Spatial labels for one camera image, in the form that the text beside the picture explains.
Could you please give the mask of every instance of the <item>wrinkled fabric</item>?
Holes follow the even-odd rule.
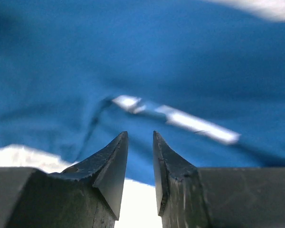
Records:
[[[285,23],[197,0],[0,0],[0,147],[81,161],[128,131],[126,176],[154,184],[152,132],[196,166],[279,166],[103,106],[132,95],[285,158]]]

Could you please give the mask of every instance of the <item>blue garment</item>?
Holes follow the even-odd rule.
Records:
[[[123,94],[285,158],[285,23],[197,0],[0,0],[0,147],[24,144],[74,162],[128,131],[126,176],[148,184],[153,130],[196,166],[285,165],[102,107]]]

